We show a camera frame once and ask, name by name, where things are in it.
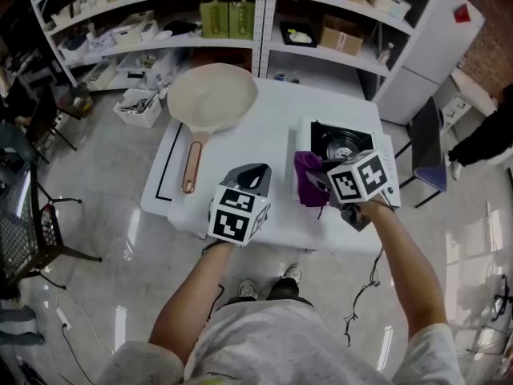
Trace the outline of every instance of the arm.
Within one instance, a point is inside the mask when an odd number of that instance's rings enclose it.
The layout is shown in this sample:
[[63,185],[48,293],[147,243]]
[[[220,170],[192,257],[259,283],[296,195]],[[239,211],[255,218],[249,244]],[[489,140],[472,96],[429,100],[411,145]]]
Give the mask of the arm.
[[220,243],[208,249],[160,311],[149,343],[166,348],[187,363],[216,299],[217,284],[233,250]]
[[426,326],[446,323],[442,288],[433,267],[396,215],[374,201],[361,204],[378,231],[395,290],[408,320],[409,338]]

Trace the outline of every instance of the tiled floor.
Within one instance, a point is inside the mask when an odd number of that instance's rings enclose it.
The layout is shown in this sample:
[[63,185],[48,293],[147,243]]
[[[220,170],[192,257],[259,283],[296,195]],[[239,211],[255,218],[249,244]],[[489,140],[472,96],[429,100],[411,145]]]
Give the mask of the tiled floor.
[[[22,303],[35,309],[46,343],[15,352],[52,385],[67,385],[59,375],[74,385],[88,384],[62,337],[55,313],[57,294],[69,295],[87,310],[99,340],[109,350],[125,340],[145,341],[160,308],[204,246],[201,240],[176,232],[166,218],[141,210],[145,180],[169,117],[163,112],[152,130],[127,126],[111,112],[117,97],[98,97],[93,115],[81,123],[71,121],[66,131],[79,150],[58,144],[50,167],[41,168],[42,182],[51,195],[83,199],[82,205],[58,205],[64,241],[103,257],[101,264],[63,257],[52,263],[46,275],[66,284],[67,291],[55,289],[42,278],[22,284]],[[406,142],[402,128],[387,125],[385,130],[393,136],[396,150]],[[449,148],[455,138],[448,135],[444,142]],[[409,161],[408,152],[398,160],[402,179],[409,175]],[[421,209],[411,208],[424,193],[418,184],[407,187],[398,215],[442,282],[463,373],[468,383],[478,383],[496,358],[475,356],[466,349],[479,341],[500,274],[509,271],[511,186],[501,168],[477,164],[464,171],[458,183],[450,179],[447,193]],[[357,253],[334,257],[251,244],[233,254],[222,281],[227,289],[217,305],[236,292],[243,278],[253,279],[264,293],[289,264],[299,261],[305,269],[301,295],[315,305],[333,337],[344,346],[343,317],[351,313],[354,296],[368,282],[373,260]],[[367,290],[357,304],[352,349],[390,377],[406,348],[406,319],[385,257],[378,272],[382,284]],[[95,380],[110,355],[96,341],[84,311],[69,298],[59,296],[57,301],[73,325],[67,335],[75,353]],[[487,345],[500,338],[487,331],[481,339],[481,345]],[[2,353],[9,351],[3,348]]]

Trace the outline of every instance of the white cable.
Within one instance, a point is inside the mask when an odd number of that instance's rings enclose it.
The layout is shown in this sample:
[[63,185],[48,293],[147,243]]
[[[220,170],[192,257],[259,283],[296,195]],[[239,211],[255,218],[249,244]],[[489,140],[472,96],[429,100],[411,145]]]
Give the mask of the white cable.
[[93,322],[91,321],[91,317],[89,316],[89,314],[87,313],[87,311],[84,309],[83,306],[81,306],[78,302],[76,302],[72,297],[68,297],[67,295],[65,294],[57,294],[57,296],[55,297],[55,308],[59,308],[59,297],[66,297],[68,299],[70,299],[71,301],[73,301],[77,306],[79,306],[79,308],[83,311],[83,313],[86,315],[87,317],[87,321],[89,322],[89,325],[91,326],[91,329],[93,330],[93,334],[95,334],[95,338],[96,338],[96,341],[98,341],[98,344],[100,344],[102,346],[102,348],[107,351],[109,354],[113,355],[114,352],[110,351],[105,345],[102,344],[102,342],[99,340],[98,338],[98,335],[96,334],[96,330],[95,330],[95,327],[93,326]]

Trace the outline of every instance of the black chair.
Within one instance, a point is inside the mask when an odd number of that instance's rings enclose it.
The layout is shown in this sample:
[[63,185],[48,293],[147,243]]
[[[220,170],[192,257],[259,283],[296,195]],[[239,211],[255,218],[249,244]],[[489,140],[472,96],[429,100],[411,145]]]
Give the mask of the black chair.
[[[48,132],[54,136],[59,136],[70,148],[77,151],[76,147],[55,126],[55,119],[61,112],[68,114],[74,119],[80,120],[80,117],[58,108],[50,87],[45,86],[41,96],[39,97],[39,102],[34,110],[29,127],[26,130],[26,138],[33,145],[36,152],[46,139],[46,134]],[[48,160],[43,155],[39,155],[47,164],[49,164]]]
[[440,145],[441,129],[440,113],[436,108],[433,97],[430,97],[409,126],[410,141],[395,155],[397,159],[411,146],[413,176],[400,184],[399,188],[404,188],[417,179],[437,190],[415,205],[416,209],[447,190],[446,165]]
[[[49,198],[39,208],[38,188]],[[53,203],[81,200],[52,199],[38,184],[34,164],[24,169],[0,200],[0,288],[13,289],[23,278],[43,277],[41,274],[59,255],[101,262],[102,258],[80,253],[64,245]]]

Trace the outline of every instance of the white frying pan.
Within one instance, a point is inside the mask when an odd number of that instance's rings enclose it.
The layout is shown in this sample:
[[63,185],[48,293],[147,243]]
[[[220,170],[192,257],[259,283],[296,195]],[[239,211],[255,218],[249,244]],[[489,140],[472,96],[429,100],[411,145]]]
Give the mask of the white frying pan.
[[168,89],[171,117],[192,133],[182,191],[194,192],[201,152],[213,132],[237,125],[252,106],[258,89],[244,69],[209,64],[181,75]]

